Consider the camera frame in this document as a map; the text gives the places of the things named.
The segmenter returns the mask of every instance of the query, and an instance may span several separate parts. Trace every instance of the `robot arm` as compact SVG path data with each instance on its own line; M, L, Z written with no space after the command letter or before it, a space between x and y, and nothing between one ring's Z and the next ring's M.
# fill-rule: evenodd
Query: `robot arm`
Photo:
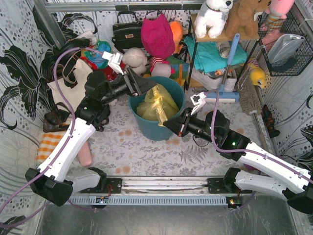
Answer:
M185 109L179 117L168 120L163 125L179 137L191 133L196 138L212 142L211 123L213 111L207 114L205 121L197 119L197 111L206 103L206 95L200 93L192 96L191 100L195 105L194 109ZM287 200L288 204L298 211L312 213L313 185L302 177L305 176L310 179L310 171L291 165L266 152L249 138L229 129L229 125L230 121L221 112L217 111L214 124L214 140L220 149L253 150L264 154L265 157L250 152L217 152L227 159L253 166L268 176L254 175L240 169L230 168L223 179L225 188L230 192L237 192L238 189L249 189L271 194ZM285 168L284 165L297 171L298 175Z
M119 74L118 77L110 82L101 71L94 71L88 75L85 98L75 112L74 130L72 130L72 122L50 156L37 169L30 168L25 174L27 181L30 181L49 167L30 187L34 193L57 206L63 205L72 193L86 188L102 190L106 186L106 174L99 169L89 168L72 176L67 176L67 171L87 139L95 131L103 131L103 125L108 124L111 101L124 94L142 95L156 85L156 82L138 76L131 68L122 71L119 66L121 61L119 53L105 53L104 57L109 60L109 66ZM71 138L67 145L52 163L69 136Z

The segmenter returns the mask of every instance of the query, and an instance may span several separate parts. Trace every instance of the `stuffed animal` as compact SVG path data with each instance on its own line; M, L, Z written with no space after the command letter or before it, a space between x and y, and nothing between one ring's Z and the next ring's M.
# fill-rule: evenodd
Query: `stuffed animal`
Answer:
M170 77L175 70L171 67L168 61L163 61L161 63L157 63L153 68L151 68L151 76L162 76L162 77Z
M258 22L254 20L257 12L265 11L270 0L239 0L229 11L226 24L226 35L230 38L238 33L238 27L244 26L248 37L257 35Z
M170 62L161 58L152 57L150 60L151 76L170 77L175 70L171 67Z
M130 48L122 57L122 62L126 64L127 67L132 67L135 73L142 74L146 69L146 64L148 62L147 57L143 51L139 48Z
M220 36L232 6L233 0L206 0L202 4L195 21L196 37L204 38L207 26L210 27L208 32L210 38Z
M265 72L259 67L259 63L256 59L248 61L248 70L250 70L250 79L254 86L259 86L263 89L266 85Z
M278 21L280 19L287 18L287 12L291 9L294 0L272 0L269 8L265 11L268 13L266 17L266 26L270 29L280 29L283 26L284 21Z
M182 25L179 21L172 21L170 22L170 27L173 33L173 40L175 43L175 51L174 54L180 53L180 50L182 48L182 44L179 45L182 36L183 36L183 30Z

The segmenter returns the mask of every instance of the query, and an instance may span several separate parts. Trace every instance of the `white plush toy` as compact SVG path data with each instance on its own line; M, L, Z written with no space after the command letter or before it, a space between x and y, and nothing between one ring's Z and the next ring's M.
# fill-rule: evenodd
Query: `white plush toy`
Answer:
M210 38L220 36L232 6L233 0L206 0L202 4L195 21L197 38L205 37L207 26L210 27L208 32Z
M145 53L139 48L133 47L126 51L122 57L122 61L126 67L132 67L134 72L139 75L147 70L145 66L148 59Z

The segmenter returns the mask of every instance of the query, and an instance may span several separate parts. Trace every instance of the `plastic bag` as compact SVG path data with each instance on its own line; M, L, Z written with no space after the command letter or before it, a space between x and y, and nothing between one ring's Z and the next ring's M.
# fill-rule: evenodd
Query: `plastic bag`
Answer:
M150 89L143 102L137 107L137 115L150 121L165 121L177 114L179 108L169 92L160 84Z

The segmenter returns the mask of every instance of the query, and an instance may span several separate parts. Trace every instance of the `white stuffed dog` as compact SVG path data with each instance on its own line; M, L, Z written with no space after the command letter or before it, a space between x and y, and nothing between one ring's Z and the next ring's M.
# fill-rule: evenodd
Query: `white stuffed dog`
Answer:
M232 6L233 0L206 0L195 21L197 38L205 37L207 26L210 27L208 32L210 38L220 36Z

